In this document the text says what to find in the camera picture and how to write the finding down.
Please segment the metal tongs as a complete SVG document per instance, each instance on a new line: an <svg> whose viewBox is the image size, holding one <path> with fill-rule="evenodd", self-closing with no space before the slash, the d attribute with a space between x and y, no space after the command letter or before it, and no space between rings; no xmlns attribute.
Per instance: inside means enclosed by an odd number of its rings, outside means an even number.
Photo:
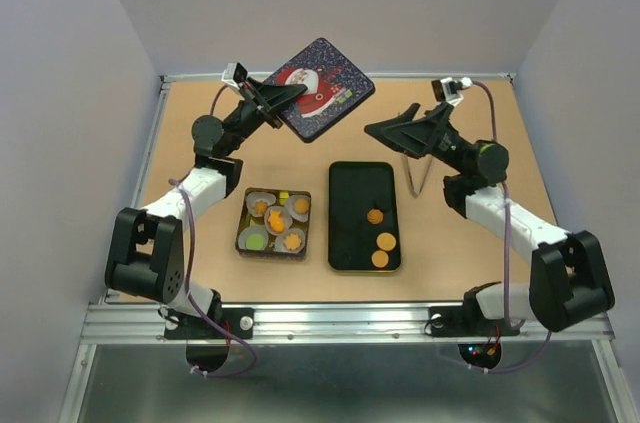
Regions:
<svg viewBox="0 0 640 423"><path fill-rule="evenodd" d="M428 177L431 173L432 165L433 156L429 155L426 157L422 173L420 175L417 175L412 169L410 158L406 154L402 154L402 166L405 173L408 190L414 199L418 199L422 195Z"/></svg>

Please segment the gold tin lid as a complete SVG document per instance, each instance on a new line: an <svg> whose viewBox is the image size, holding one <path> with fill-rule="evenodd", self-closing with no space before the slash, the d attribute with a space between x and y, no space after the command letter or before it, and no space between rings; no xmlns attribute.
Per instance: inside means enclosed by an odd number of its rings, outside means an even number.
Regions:
<svg viewBox="0 0 640 423"><path fill-rule="evenodd" d="M376 91L374 82L324 37L308 44L265 82L307 87L281 114L305 143L326 133Z"/></svg>

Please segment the orange swirl cookie top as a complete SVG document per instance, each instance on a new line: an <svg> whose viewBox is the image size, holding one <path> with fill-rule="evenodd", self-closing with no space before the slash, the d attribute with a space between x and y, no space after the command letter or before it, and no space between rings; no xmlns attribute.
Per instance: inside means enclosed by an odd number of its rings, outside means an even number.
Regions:
<svg viewBox="0 0 640 423"><path fill-rule="evenodd" d="M253 205L253 210L256 216L262 216L269 207L269 203L264 200L257 200Z"/></svg>

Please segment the orange fish cookie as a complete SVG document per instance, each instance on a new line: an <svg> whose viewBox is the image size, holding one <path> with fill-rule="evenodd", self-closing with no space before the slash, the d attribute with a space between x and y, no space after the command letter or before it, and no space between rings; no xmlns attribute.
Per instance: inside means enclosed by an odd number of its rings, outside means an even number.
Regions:
<svg viewBox="0 0 640 423"><path fill-rule="evenodd" d="M279 210L270 210L266 221L271 231L275 234L281 234L287 228L286 220Z"/></svg>

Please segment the green round cookie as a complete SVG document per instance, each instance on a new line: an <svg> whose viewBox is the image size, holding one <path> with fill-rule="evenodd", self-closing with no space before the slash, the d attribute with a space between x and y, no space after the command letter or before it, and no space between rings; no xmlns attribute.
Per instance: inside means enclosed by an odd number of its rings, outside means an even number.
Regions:
<svg viewBox="0 0 640 423"><path fill-rule="evenodd" d="M245 247L251 251L261 251L264 249L265 239L261 234L251 234L245 241Z"/></svg>

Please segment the orange flower cookie bottom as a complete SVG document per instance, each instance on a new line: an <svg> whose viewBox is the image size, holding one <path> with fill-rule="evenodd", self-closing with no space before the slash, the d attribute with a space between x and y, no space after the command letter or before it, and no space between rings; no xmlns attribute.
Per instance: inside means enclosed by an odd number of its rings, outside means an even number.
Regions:
<svg viewBox="0 0 640 423"><path fill-rule="evenodd" d="M289 233L283 240L287 251L296 252L302 246L302 239L296 233Z"/></svg>

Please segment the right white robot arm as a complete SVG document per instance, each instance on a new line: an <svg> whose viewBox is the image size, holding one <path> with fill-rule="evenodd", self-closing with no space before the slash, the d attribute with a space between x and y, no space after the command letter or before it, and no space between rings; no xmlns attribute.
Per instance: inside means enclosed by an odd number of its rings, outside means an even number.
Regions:
<svg viewBox="0 0 640 423"><path fill-rule="evenodd" d="M615 296L599 240L571 233L514 202L506 187L509 153L493 140L471 143L450 122L454 107L440 103L423 117L412 104L399 116L365 127L389 149L411 158L432 156L455 170L444 178L447 205L501 238L503 256L516 252L530 265L529 281L472 289L460 309L463 327L482 333L496 320L536 320L560 332L614 307Z"/></svg>

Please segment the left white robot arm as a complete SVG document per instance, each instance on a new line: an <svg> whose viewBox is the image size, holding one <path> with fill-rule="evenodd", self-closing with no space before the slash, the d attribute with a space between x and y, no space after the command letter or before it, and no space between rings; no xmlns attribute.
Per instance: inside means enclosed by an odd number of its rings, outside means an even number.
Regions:
<svg viewBox="0 0 640 423"><path fill-rule="evenodd" d="M243 162L233 152L263 124L281 127L281 114L307 90L304 84L267 84L251 77L232 86L241 99L226 118L207 113L194 121L195 161L189 172L171 181L155 202L117 214L105 269L108 288L188 315L188 325L202 337L224 329L220 294L191 280L195 221L237 187Z"/></svg>

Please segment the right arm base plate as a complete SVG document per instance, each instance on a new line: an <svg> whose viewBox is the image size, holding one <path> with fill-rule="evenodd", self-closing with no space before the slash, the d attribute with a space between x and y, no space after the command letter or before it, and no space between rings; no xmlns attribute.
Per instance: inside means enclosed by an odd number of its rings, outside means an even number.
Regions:
<svg viewBox="0 0 640 423"><path fill-rule="evenodd" d="M431 310L425 331L434 338L488 338L518 336L519 329L510 329L504 320L489 320L481 313L467 311L462 306L441 306Z"/></svg>

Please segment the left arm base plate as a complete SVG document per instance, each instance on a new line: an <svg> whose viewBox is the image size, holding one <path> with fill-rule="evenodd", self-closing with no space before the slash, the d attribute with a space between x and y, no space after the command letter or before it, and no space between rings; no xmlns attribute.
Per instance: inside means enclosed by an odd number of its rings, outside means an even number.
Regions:
<svg viewBox="0 0 640 423"><path fill-rule="evenodd" d="M169 341L220 340L225 336L199 316L179 313L173 309L161 308L159 314L165 322L163 337ZM243 340L253 338L255 310L251 307L227 307L222 310L218 325L232 335Z"/></svg>

